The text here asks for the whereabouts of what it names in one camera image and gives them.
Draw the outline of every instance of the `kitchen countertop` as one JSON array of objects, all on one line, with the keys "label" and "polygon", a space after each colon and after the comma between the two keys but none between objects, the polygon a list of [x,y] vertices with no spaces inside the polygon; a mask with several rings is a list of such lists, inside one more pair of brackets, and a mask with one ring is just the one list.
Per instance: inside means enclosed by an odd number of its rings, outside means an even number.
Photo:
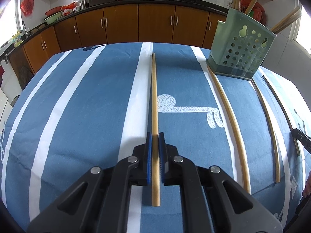
[{"label": "kitchen countertop", "polygon": [[[86,9],[74,12],[68,16],[62,17],[61,19],[55,21],[52,24],[49,24],[47,26],[45,26],[44,28],[38,30],[36,33],[32,34],[31,36],[29,36],[28,38],[26,38],[19,46],[17,46],[16,48],[21,47],[22,45],[24,45],[25,43],[27,43],[29,40],[31,40],[33,37],[35,37],[36,35],[40,34],[42,31],[46,30],[47,28],[63,21],[66,20],[70,17],[74,17],[76,15],[88,12],[88,11],[92,11],[92,10],[98,10],[101,8],[105,8],[105,7],[111,7],[111,6],[117,6],[117,5],[124,5],[124,4],[135,4],[135,3],[161,3],[161,4],[171,4],[171,5],[179,5],[179,6],[185,6],[185,7],[191,7],[191,8],[195,8],[195,9],[200,9],[200,10],[204,10],[204,11],[210,11],[210,12],[215,12],[218,13],[220,15],[224,15],[226,16],[228,13],[228,9],[219,5],[216,5],[214,3],[210,3],[210,2],[206,2],[203,0],[196,0],[196,2],[193,1],[188,1],[188,0],[122,0],[122,1],[115,1],[115,2],[109,2],[109,3],[104,3],[104,4],[99,4],[99,5],[95,5],[92,7],[88,7]],[[5,55],[10,55],[10,53],[12,53],[16,48],[14,48],[13,50],[6,52],[4,51],[4,53],[2,55],[0,55],[0,61],[4,58]]]}]

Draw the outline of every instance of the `silver rivet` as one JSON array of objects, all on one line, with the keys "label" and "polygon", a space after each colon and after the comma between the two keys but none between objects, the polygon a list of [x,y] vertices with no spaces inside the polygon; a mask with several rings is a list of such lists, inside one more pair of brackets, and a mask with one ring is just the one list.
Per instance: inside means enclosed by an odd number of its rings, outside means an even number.
[{"label": "silver rivet", "polygon": [[220,168],[218,166],[211,166],[211,172],[220,173]]},{"label": "silver rivet", "polygon": [[91,169],[92,174],[98,174],[100,173],[100,168],[98,166],[95,166]]},{"label": "silver rivet", "polygon": [[138,160],[138,158],[135,157],[135,156],[129,156],[129,157],[128,157],[128,161],[129,161],[130,163],[135,163],[135,162],[137,162],[137,160]]},{"label": "silver rivet", "polygon": [[183,161],[183,157],[182,156],[174,156],[174,161],[177,163],[181,163]]}]

